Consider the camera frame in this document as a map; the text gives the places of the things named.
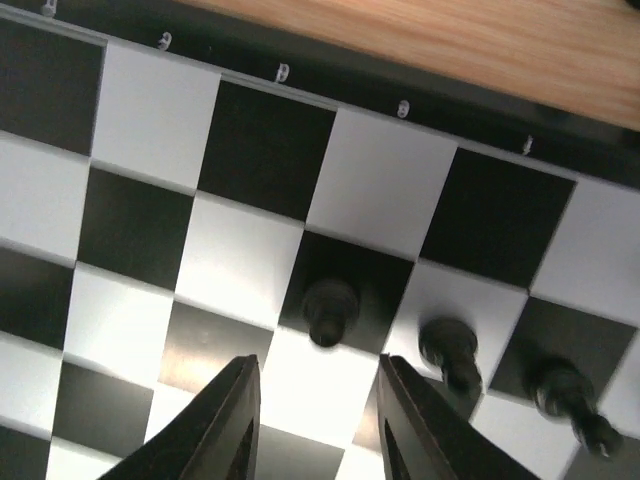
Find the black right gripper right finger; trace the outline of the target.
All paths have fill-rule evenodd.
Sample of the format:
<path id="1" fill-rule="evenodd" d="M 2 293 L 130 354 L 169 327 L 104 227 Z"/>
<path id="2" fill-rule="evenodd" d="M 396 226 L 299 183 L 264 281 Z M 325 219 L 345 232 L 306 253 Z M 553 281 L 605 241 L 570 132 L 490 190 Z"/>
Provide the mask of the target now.
<path id="1" fill-rule="evenodd" d="M 382 354 L 379 435 L 387 479 L 534 479 L 475 430 L 404 358 Z"/>

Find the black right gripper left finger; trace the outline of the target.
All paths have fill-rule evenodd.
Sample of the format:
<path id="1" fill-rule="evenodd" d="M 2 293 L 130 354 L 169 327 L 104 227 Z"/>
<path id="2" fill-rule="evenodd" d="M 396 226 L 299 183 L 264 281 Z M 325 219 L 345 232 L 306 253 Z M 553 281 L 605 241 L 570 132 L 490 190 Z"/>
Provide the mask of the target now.
<path id="1" fill-rule="evenodd" d="M 260 400 L 257 356 L 237 356 L 175 419 L 101 478 L 253 479 Z"/>

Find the black pawn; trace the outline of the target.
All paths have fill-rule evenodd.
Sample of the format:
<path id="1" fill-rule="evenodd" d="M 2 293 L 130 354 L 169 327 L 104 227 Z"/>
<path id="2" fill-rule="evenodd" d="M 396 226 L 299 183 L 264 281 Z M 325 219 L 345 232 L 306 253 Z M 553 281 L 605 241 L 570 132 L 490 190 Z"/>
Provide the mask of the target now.
<path id="1" fill-rule="evenodd" d="M 600 414 L 593 383 L 571 361 L 543 357 L 531 365 L 523 383 L 536 409 L 547 418 L 569 421 L 590 455 L 611 460 L 619 453 L 623 436 Z"/>
<path id="2" fill-rule="evenodd" d="M 360 316 L 360 294 L 343 279 L 324 278 L 307 288 L 301 307 L 310 340 L 330 349 L 355 327 Z"/>

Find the black knight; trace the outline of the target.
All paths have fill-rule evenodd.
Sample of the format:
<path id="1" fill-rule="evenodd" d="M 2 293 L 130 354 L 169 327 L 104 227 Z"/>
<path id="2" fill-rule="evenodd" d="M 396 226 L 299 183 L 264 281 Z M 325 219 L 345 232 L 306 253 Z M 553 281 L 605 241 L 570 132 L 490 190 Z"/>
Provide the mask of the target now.
<path id="1" fill-rule="evenodd" d="M 420 327 L 418 347 L 423 360 L 440 370 L 443 382 L 454 394 L 472 397 L 481 392 L 478 340 L 467 323 L 451 316 L 431 318 Z"/>

